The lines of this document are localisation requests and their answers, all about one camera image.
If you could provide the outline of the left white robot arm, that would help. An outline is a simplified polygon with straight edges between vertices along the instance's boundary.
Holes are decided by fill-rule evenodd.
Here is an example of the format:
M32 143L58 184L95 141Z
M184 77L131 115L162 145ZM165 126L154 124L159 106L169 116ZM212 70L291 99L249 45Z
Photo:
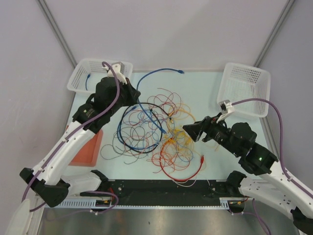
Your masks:
M90 141L111 117L122 107L137 104L140 92L128 78L104 77L73 115L72 122L51 151L33 168L23 168L20 177L27 183L21 205L14 212L7 227L7 235L24 235L30 224L34 209L26 198L33 190L44 201L44 205L53 208L61 204L68 196L93 191L104 195L108 190L106 177L97 170L83 175L63 176L69 163L83 146Z

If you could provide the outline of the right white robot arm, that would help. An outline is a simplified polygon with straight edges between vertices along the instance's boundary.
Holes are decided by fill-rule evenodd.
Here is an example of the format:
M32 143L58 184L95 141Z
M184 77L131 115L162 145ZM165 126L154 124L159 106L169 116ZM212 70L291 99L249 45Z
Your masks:
M256 142L257 134L246 122L238 122L227 128L216 117L183 126L190 138L197 142L214 140L228 152L239 158L239 165L249 174L261 177L273 187L264 186L246 175L233 171L237 179L225 184L230 196L239 194L252 197L285 215L301 232L313 233L313 199L287 178L278 158Z

